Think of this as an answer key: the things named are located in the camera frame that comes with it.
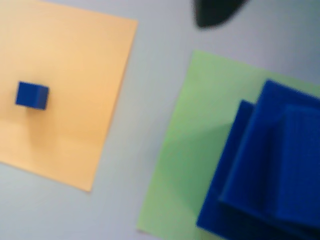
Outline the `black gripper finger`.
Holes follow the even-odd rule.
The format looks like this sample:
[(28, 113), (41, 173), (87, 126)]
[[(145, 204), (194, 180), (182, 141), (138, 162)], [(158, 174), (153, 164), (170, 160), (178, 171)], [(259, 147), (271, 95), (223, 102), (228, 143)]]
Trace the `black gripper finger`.
[(218, 28), (231, 20), (249, 0), (193, 0), (194, 22), (198, 28)]

